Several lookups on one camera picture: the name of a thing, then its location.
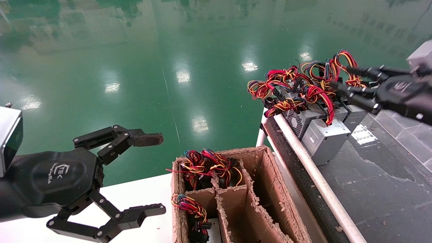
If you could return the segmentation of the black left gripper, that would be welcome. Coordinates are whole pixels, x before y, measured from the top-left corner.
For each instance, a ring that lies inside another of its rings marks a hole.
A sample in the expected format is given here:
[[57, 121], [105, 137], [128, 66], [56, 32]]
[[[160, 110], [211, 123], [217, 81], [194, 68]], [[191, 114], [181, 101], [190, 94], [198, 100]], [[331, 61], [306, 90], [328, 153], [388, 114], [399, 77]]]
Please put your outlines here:
[[[47, 228], [57, 234], [97, 243], [109, 243], [122, 231], [140, 228], [147, 217], [165, 214], [163, 204], [119, 211], [99, 193], [104, 173], [92, 152], [45, 151], [16, 156], [1, 177], [1, 221], [42, 218], [53, 214]], [[110, 220], [99, 228], [68, 218], [95, 203]]]

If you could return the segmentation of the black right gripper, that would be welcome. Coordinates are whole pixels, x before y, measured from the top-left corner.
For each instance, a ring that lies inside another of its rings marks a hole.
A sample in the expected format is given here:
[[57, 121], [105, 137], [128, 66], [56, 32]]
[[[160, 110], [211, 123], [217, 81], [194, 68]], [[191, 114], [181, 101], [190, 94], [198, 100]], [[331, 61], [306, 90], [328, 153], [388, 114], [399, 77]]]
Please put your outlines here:
[[380, 67], [359, 68], [347, 66], [349, 74], [366, 77], [373, 82], [382, 83], [378, 89], [355, 87], [341, 82], [330, 82], [337, 94], [348, 103], [371, 114], [391, 110], [403, 117], [432, 124], [432, 86], [431, 75], [412, 76], [409, 71]]

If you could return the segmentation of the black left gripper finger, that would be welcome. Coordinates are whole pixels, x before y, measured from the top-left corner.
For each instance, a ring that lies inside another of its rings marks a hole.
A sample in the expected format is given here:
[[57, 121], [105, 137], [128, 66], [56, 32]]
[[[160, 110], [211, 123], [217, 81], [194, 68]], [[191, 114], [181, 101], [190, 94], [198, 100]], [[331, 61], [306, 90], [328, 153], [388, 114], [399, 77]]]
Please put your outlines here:
[[97, 152], [97, 157], [99, 164], [108, 165], [131, 146], [156, 146], [162, 144], [163, 140], [161, 133], [147, 134], [142, 129], [114, 125], [74, 138], [74, 147], [91, 150], [104, 146]]

